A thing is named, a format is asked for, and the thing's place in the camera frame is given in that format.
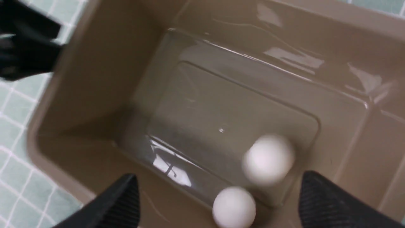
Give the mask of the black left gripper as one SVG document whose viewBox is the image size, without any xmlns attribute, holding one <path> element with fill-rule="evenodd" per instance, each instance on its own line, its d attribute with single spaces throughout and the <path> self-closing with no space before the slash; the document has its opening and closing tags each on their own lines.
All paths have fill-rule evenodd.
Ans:
<svg viewBox="0 0 405 228">
<path fill-rule="evenodd" d="M 53 72 L 64 48 L 54 42 L 62 25 L 18 0 L 2 0 L 0 10 L 1 79 Z"/>
</svg>

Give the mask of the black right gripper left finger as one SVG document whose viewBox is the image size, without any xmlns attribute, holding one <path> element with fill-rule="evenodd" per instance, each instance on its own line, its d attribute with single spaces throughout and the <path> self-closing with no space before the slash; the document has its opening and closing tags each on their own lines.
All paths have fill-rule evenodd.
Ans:
<svg viewBox="0 0 405 228">
<path fill-rule="evenodd" d="M 55 228 L 137 228 L 140 195 L 137 177 L 125 174 Z"/>
</svg>

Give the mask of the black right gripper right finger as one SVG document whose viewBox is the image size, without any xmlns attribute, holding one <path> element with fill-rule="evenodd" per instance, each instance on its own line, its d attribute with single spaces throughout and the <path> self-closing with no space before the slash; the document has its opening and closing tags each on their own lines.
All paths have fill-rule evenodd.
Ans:
<svg viewBox="0 0 405 228">
<path fill-rule="evenodd" d="M 298 214 L 304 228 L 402 228 L 316 171 L 302 176 Z"/>
</svg>

